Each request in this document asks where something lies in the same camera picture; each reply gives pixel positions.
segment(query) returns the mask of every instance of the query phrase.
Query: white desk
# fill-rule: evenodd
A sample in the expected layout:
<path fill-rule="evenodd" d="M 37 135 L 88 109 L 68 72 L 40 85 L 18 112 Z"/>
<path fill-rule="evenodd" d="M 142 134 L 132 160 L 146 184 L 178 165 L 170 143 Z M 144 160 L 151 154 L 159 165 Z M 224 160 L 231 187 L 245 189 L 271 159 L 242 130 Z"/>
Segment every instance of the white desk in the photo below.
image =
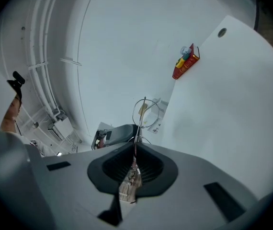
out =
<path fill-rule="evenodd" d="M 212 162 L 261 198 L 273 191 L 273 48 L 227 16 L 200 57 L 176 81 L 161 146 Z"/>

